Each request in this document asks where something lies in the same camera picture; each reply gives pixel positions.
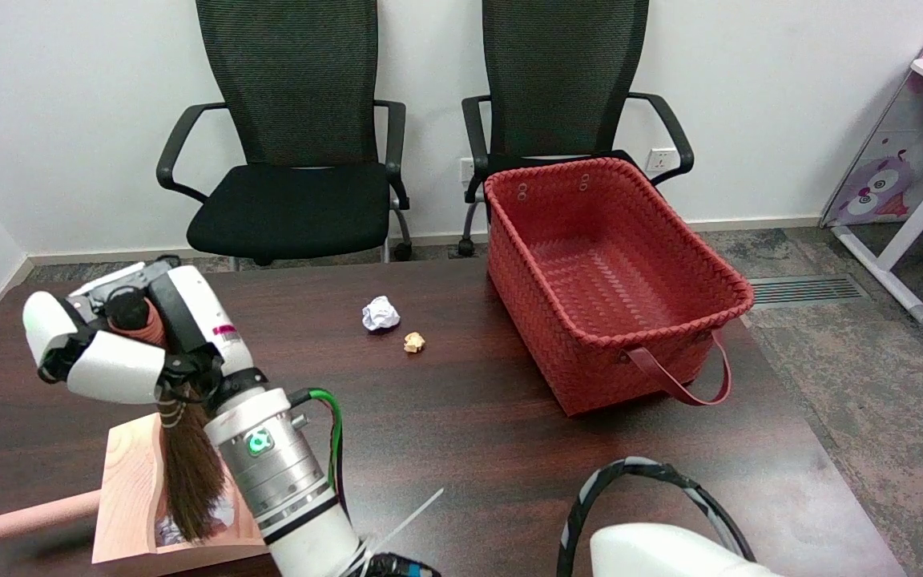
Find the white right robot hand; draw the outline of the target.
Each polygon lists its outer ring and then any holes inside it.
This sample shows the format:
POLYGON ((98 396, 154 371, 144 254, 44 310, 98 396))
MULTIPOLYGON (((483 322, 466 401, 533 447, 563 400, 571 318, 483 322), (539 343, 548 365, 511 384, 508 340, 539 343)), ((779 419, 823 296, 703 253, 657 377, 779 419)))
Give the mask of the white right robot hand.
POLYGON ((44 382, 124 405, 200 403, 215 412, 267 378, 198 268, 139 262, 69 295, 30 295, 26 342, 44 382))

